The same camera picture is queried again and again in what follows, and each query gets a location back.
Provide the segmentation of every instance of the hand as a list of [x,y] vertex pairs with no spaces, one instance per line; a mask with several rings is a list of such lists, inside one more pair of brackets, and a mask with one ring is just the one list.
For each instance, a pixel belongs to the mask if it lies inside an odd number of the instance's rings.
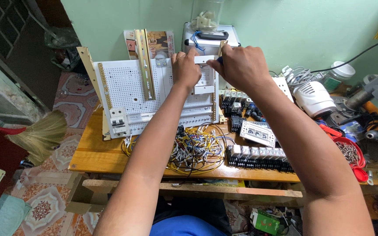
[[223,63],[209,60],[213,67],[228,83],[248,95],[257,92],[260,87],[275,84],[269,75],[268,66],[262,49],[259,47],[235,47],[224,45]]
[[174,85],[183,86],[188,93],[202,76],[201,68],[195,64],[195,56],[199,56],[199,53],[195,48],[191,48],[187,55],[184,52],[178,52],[171,57]]

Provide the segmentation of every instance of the person's right hand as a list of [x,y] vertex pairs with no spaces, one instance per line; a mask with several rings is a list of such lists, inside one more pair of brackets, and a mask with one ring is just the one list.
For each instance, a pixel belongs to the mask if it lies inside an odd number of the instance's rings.
[[261,87],[275,84],[269,75],[268,66],[260,47],[235,47],[224,45],[221,49],[223,63],[209,60],[207,64],[213,67],[229,84],[248,95],[257,92]]

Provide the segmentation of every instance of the blue shirt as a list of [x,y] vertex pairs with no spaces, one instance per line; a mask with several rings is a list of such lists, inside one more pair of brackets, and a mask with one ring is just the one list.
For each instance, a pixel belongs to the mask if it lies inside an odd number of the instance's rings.
[[226,236],[198,217],[181,215],[167,218],[151,227],[150,236]]

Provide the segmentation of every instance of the red handle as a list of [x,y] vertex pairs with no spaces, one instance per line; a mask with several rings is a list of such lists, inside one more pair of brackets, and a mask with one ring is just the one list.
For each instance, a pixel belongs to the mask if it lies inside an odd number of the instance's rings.
[[19,134],[19,133],[25,131],[26,128],[27,127],[23,127],[23,128],[3,128],[3,127],[0,127],[0,131],[2,131],[5,134],[14,135],[14,134]]
[[322,128],[322,130],[324,130],[327,133],[330,133],[330,134],[332,134],[336,137],[342,137],[342,134],[340,132],[338,132],[334,129],[331,129],[328,126],[325,126],[324,124],[320,124],[319,126]]

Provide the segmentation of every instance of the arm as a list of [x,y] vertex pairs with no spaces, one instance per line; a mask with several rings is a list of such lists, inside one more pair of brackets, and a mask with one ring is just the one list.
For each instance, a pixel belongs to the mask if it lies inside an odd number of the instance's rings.
[[172,57],[174,85],[142,134],[94,231],[95,236],[148,235],[160,181],[176,136],[183,104],[201,78],[196,50]]
[[361,188],[335,143],[294,105],[268,73],[258,47],[223,47],[208,64],[255,102],[306,190],[305,235],[374,235]]

